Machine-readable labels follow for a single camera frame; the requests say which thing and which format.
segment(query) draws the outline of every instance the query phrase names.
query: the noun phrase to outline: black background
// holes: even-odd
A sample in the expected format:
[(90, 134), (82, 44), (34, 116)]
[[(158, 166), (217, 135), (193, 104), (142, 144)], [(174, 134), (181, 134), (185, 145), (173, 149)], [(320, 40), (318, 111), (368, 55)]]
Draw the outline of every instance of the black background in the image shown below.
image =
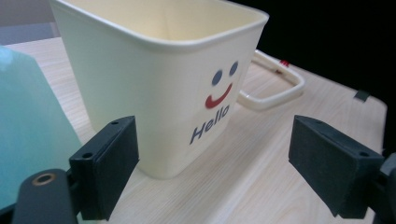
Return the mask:
[(396, 151), (396, 12), (390, 1), (231, 2), (270, 15), (258, 49), (383, 101), (384, 155)]

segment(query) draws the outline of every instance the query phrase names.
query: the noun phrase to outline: wooden table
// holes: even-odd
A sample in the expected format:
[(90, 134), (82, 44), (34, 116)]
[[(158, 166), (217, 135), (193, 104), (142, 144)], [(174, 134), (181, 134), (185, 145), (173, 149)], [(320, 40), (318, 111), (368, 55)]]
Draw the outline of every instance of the wooden table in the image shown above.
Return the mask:
[[(62, 39), (7, 46), (36, 58), (82, 143), (94, 134)], [(320, 119), (377, 152), (387, 107), (356, 91), (295, 66), (304, 94), (262, 112), (236, 105), (226, 131), (180, 175), (157, 180), (132, 173), (108, 223), (372, 223), (333, 217), (326, 204), (289, 163), (294, 115)], [(253, 64), (245, 87), (272, 94), (289, 84)]]

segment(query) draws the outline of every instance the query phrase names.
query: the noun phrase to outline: screw hole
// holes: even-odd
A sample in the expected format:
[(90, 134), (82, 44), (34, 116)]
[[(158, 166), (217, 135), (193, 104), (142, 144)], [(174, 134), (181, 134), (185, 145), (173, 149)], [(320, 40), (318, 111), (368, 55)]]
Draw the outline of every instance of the screw hole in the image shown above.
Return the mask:
[(46, 185), (46, 184), (52, 182), (52, 180), (54, 180), (54, 179), (55, 179), (55, 174), (43, 174), (43, 175), (36, 177), (33, 180), (33, 185), (43, 186), (43, 185)]
[(84, 155), (82, 155), (82, 158), (88, 159), (88, 158), (90, 158), (91, 156), (92, 156), (92, 153), (91, 153), (91, 152), (88, 152), (88, 153), (85, 153)]

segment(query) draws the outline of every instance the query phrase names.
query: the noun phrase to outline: bucket handle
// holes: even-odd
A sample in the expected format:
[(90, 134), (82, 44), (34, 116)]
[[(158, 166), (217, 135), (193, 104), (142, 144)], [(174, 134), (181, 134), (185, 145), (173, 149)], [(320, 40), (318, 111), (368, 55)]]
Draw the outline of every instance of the bucket handle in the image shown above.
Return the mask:
[(281, 72), (284, 78), (295, 86), (265, 98), (257, 98), (241, 90), (237, 99), (238, 104), (252, 110), (265, 110), (293, 100), (303, 93), (305, 80), (300, 74), (289, 69), (285, 64), (280, 63), (258, 49), (254, 52), (252, 62), (274, 68), (274, 71)]

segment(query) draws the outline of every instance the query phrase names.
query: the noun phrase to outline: teal plastic sheet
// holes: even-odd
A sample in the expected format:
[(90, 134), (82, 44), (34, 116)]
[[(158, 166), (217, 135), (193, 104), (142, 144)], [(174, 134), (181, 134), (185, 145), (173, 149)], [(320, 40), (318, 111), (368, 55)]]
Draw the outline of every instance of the teal plastic sheet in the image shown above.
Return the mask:
[(0, 46), (0, 209), (21, 182), (46, 169), (69, 169), (81, 147), (35, 59)]

